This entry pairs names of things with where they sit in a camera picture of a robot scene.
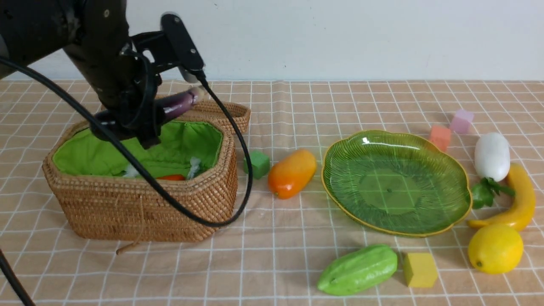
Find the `yellow cube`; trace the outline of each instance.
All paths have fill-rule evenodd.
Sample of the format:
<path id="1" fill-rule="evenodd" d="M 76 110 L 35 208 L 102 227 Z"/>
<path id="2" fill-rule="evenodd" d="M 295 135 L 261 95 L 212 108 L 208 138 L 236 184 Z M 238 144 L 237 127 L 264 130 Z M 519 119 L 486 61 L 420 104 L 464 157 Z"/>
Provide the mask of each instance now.
<path id="1" fill-rule="evenodd" d="M 406 285 L 414 288 L 431 288 L 438 278 L 435 260 L 430 253 L 408 253 L 404 257 Z"/>

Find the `white wall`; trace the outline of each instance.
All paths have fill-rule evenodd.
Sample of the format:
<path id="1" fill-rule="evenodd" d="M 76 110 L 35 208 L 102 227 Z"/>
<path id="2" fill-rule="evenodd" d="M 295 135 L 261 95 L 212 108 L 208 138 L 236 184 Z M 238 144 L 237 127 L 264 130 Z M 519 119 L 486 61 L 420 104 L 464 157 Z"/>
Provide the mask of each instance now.
<path id="1" fill-rule="evenodd" d="M 165 11 L 209 79 L 544 79 L 543 0 L 128 0 L 131 35 Z M 81 77 L 61 52 L 32 67 Z"/>

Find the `basket string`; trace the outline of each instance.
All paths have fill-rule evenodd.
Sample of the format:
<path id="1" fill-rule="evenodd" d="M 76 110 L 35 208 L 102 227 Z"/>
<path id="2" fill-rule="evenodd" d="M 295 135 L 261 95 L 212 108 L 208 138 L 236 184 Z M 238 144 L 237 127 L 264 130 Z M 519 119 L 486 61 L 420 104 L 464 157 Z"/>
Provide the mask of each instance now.
<path id="1" fill-rule="evenodd" d="M 144 201 L 141 198 L 140 195 L 140 216 L 141 216 L 141 223 L 140 223 L 140 234 L 138 234 L 138 237 L 136 237 L 136 240 L 134 240 L 132 243 L 129 243 L 125 245 L 124 247 L 120 247 L 115 251 L 117 255 L 121 255 L 126 251 L 129 251 L 140 244 L 140 238 L 142 234 L 144 233 L 144 227 L 145 227 L 145 220 L 144 220 Z"/>

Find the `wicker basket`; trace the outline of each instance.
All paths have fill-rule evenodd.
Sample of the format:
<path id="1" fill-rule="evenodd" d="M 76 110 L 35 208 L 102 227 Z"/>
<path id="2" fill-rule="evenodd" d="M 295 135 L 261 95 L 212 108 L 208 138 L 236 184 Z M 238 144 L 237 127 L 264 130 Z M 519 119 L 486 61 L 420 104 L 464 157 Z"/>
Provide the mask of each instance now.
<path id="1" fill-rule="evenodd" d="M 225 103 L 240 130 L 246 132 L 250 110 Z M 177 120 L 205 121 L 223 133 L 217 164 L 188 181 L 162 181 L 161 185 L 193 214 L 211 222 L 229 219 L 238 188 L 233 129 L 213 101 L 206 101 Z M 87 122 L 72 125 L 46 156 L 42 169 L 72 230 L 82 238 L 124 241 L 197 242 L 217 229 L 190 220 L 171 207 L 143 179 L 72 176 L 53 163 L 59 147 Z"/>

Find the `beige tablecloth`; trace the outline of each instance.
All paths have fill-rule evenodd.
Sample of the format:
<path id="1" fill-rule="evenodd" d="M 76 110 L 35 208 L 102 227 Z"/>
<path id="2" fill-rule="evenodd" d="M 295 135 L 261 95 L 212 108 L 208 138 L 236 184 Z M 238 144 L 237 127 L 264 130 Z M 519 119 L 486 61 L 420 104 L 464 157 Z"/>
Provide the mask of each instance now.
<path id="1" fill-rule="evenodd" d="M 59 83 L 98 110 L 86 83 Z M 186 88 L 165 82 L 159 92 Z M 464 222 L 426 239 L 366 230 L 327 198 L 319 173 L 299 196 L 284 201 L 273 200 L 266 179 L 255 181 L 243 217 L 204 242 L 142 243 L 116 256 L 121 242 L 88 241 L 70 230 L 40 169 L 61 132 L 80 117 L 37 83 L 0 83 L 0 246 L 38 305 L 536 306 L 544 301 L 542 82 L 214 82 L 213 89 L 224 101 L 251 107 L 248 145 L 274 162 L 295 148 L 308 148 L 321 161 L 329 145 L 361 129 L 427 137 L 431 124 L 448 124 L 459 108 L 474 112 L 470 133 L 454 134 L 448 152 L 475 179 L 477 135 L 498 131 L 512 146 L 512 160 L 523 163 L 533 179 L 538 207 L 522 233 L 520 265 L 497 276 L 470 268 L 467 245 L 474 231 Z M 239 159 L 240 201 L 246 181 Z M 509 205 L 499 199 L 469 218 Z M 432 252 L 440 272 L 435 287 L 409 289 L 399 266 L 392 279 L 356 296 L 318 292 L 316 281 L 333 259 L 373 243 L 401 253 Z M 16 301 L 1 278 L 0 304 Z"/>

